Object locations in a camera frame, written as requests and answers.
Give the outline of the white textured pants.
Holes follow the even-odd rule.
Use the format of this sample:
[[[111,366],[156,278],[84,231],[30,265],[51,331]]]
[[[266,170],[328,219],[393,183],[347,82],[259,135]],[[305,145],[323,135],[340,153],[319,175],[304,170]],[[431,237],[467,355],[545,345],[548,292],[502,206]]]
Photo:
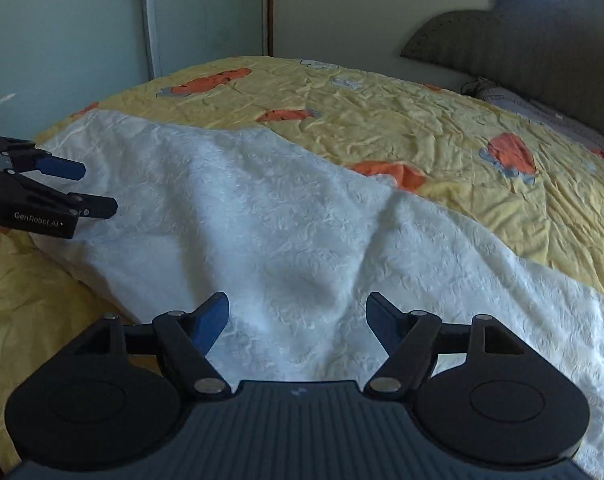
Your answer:
[[[383,362],[365,301],[380,292],[446,322],[495,316],[582,389],[578,463],[604,479],[604,295],[517,256],[462,214],[334,165],[264,127],[211,130],[94,110],[46,149],[81,162],[63,192],[114,198],[42,252],[149,322],[223,292],[210,358],[242,379],[364,382]]]

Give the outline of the pale green wardrobe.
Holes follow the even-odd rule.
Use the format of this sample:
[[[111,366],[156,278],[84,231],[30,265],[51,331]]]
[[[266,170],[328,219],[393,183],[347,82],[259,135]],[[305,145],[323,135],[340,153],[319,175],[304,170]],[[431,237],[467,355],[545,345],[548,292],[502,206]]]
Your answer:
[[[0,136],[30,139],[137,84],[265,49],[264,0],[0,0]]]

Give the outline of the yellow carrot print bedspread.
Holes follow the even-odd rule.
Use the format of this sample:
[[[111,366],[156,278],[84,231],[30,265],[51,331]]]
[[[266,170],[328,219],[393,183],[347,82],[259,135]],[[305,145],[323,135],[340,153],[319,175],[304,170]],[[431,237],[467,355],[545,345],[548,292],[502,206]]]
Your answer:
[[[242,56],[89,105],[211,130],[264,127],[334,165],[478,222],[517,256],[604,295],[604,155],[456,92],[317,61]],[[0,466],[18,456],[10,393],[108,311],[120,311],[23,232],[0,230]]]

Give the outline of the grey striped pillow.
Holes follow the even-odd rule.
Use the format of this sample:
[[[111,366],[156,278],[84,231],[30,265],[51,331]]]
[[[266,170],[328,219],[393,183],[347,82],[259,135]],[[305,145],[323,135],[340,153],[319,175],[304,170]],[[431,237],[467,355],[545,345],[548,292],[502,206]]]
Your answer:
[[[604,136],[595,129],[541,102],[525,96],[518,96],[517,93],[497,86],[497,84],[487,79],[476,78],[467,81],[462,86],[462,95],[472,96],[503,110],[508,110],[508,112],[528,118],[531,122],[538,122],[552,128],[594,152],[604,151]]]

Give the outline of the grey scalloped headboard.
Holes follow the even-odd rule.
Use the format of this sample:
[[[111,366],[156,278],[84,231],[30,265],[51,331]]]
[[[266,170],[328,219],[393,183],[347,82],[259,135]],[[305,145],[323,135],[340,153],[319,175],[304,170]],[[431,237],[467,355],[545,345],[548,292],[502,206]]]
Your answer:
[[[604,136],[604,0],[497,0],[442,13],[402,55],[484,77]]]

